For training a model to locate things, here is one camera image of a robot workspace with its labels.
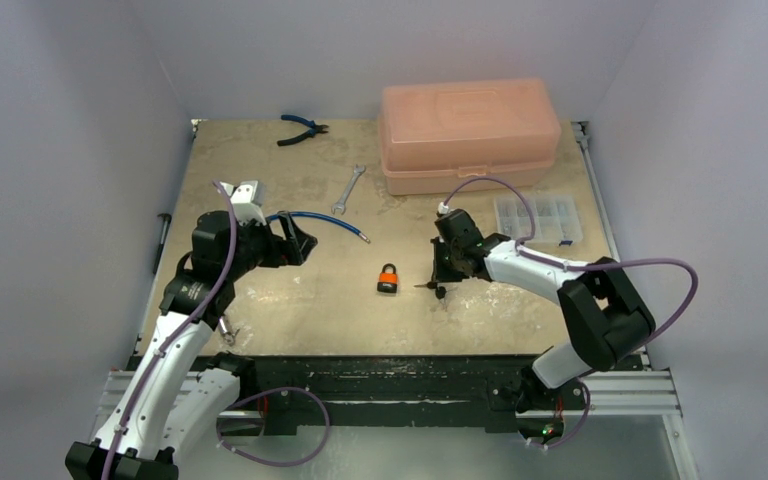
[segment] toolbox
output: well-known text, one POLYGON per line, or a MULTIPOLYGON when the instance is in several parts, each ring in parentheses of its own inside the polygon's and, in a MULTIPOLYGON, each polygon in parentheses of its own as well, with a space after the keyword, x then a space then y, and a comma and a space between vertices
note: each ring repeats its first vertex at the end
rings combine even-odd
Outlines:
POLYGON ((554 164, 561 136, 538 78, 387 87, 378 130, 391 195, 449 192, 479 175, 534 185, 554 164))

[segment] beige work surface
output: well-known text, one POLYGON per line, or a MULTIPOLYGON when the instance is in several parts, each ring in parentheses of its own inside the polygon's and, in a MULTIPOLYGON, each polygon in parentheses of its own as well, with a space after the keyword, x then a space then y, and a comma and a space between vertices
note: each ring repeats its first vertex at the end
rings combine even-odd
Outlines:
MULTIPOLYGON (((393 197, 387 193, 373 120, 322 121, 327 135, 289 146, 275 141, 300 133, 282 121, 206 121, 199 125, 174 212, 151 305, 160 304, 178 259, 191 249, 199 215, 223 209, 212 179, 260 180, 264 213, 309 210, 330 213, 354 164, 366 165, 341 219, 372 239, 321 220, 300 218, 299 227, 319 245, 300 267, 257 268, 236 283, 227 317, 240 329, 236 345, 214 333, 202 354, 248 355, 492 354, 540 353, 567 338, 557 306, 522 289, 469 280, 457 284, 444 308, 432 291, 414 288, 431 276, 437 204, 445 195, 393 197), (395 297, 376 292, 385 263, 398 268, 395 297)), ((575 198, 584 240, 570 247, 535 247, 576 260, 608 255, 586 167, 569 124, 564 125, 552 170, 526 193, 575 198)), ((461 193, 463 208, 485 235, 496 231, 493 197, 501 190, 461 193)), ((277 233, 280 226, 273 227, 277 233)), ((151 338, 158 310, 149 309, 144 339, 151 338)), ((141 345, 145 351, 145 341, 141 345)))

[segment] pliers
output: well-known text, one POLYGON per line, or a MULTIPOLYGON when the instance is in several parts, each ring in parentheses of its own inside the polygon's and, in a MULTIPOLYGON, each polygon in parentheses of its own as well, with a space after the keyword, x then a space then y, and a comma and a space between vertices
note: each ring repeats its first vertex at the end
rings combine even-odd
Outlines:
POLYGON ((308 130, 301 135, 286 140, 278 140, 279 147, 286 147, 287 145, 295 145, 302 140, 314 137, 317 133, 328 133, 328 125, 317 125, 313 120, 297 117, 296 115, 281 115, 281 120, 287 120, 289 122, 301 123, 308 127, 308 130))

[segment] gray wall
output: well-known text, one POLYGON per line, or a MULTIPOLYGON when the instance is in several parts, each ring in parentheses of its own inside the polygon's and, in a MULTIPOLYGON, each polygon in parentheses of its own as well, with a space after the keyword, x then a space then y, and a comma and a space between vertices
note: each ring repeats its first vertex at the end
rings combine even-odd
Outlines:
POLYGON ((133 345, 189 122, 122 2, 0 0, 0 478, 65 478, 133 345))
POLYGON ((195 118, 373 117, 386 85, 537 75, 585 119, 654 0, 132 0, 195 118))
MULTIPOLYGON (((655 350, 702 478, 768 478, 768 2, 658 2, 593 133, 622 255, 699 269, 655 350)), ((636 272, 662 318, 687 288, 665 270, 636 272)))

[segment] padlock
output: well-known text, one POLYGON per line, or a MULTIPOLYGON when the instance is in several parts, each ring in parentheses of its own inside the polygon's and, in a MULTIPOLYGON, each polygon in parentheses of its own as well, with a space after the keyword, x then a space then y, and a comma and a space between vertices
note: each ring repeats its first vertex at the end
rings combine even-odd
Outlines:
POLYGON ((396 266, 392 263, 384 265, 381 275, 378 275, 378 291, 382 293, 396 293, 399 289, 399 276, 396 275, 396 266))

